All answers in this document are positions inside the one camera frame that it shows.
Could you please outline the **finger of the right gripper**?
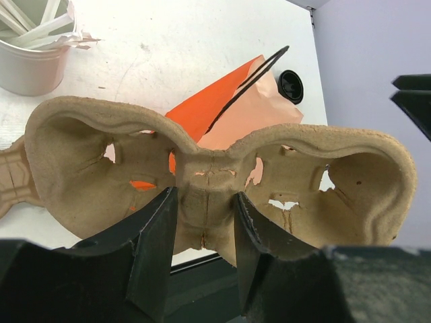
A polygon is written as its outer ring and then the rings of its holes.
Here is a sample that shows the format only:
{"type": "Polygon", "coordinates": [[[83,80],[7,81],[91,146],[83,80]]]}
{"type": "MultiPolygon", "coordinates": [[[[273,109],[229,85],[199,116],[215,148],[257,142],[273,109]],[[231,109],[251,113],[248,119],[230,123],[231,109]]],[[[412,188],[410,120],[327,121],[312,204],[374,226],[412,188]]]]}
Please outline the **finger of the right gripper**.
{"type": "Polygon", "coordinates": [[[392,84],[394,102],[430,141],[431,74],[400,75],[392,84]]]}

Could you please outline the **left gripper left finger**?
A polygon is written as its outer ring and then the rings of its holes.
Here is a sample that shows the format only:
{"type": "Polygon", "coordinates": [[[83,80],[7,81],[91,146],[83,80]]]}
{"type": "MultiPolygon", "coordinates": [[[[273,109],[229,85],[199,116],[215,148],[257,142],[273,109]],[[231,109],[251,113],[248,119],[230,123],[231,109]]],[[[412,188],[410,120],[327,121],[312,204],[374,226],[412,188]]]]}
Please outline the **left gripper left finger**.
{"type": "Polygon", "coordinates": [[[71,248],[1,241],[2,322],[162,322],[178,193],[71,248]]]}

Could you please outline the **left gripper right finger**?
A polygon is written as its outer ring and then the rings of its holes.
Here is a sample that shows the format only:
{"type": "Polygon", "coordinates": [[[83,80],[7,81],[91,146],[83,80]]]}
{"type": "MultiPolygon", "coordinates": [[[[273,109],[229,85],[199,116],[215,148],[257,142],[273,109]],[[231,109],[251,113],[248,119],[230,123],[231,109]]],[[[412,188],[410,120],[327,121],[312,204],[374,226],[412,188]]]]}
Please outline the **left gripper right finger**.
{"type": "Polygon", "coordinates": [[[315,248],[234,197],[236,268],[249,322],[429,322],[430,251],[315,248]]]}

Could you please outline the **brown pulp cup carrier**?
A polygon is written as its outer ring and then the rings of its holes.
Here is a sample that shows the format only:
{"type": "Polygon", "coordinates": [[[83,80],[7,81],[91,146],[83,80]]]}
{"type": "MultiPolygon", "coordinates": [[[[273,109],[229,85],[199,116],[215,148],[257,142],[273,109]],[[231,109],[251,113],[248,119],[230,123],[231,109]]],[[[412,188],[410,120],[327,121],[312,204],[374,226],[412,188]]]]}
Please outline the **brown pulp cup carrier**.
{"type": "Polygon", "coordinates": [[[1,152],[1,213],[21,202],[44,207],[82,239],[169,186],[178,189],[174,252],[205,248],[236,264],[237,192],[317,248],[386,246],[417,172],[406,148],[378,131],[278,124],[211,150],[153,110],[75,96],[41,103],[1,152]]]}

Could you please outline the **orange paper bag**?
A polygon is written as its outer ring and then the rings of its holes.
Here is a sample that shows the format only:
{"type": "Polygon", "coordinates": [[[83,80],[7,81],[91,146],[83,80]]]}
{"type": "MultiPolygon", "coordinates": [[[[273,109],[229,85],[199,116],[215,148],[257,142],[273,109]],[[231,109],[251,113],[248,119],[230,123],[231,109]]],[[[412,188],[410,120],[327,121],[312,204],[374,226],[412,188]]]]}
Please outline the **orange paper bag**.
{"type": "MultiPolygon", "coordinates": [[[[277,124],[302,121],[296,105],[284,98],[277,88],[271,66],[287,50],[281,49],[268,60],[259,56],[166,113],[166,118],[179,124],[200,148],[225,151],[253,131],[277,124]]],[[[212,201],[221,192],[231,196],[244,191],[258,196],[262,203],[271,199],[274,180],[269,180],[269,169],[261,157],[250,155],[243,159],[243,168],[206,157],[192,163],[171,151],[169,173],[160,179],[142,180],[134,177],[129,186],[138,192],[154,193],[168,186],[184,187],[190,195],[192,187],[200,185],[200,192],[212,201]]]]}

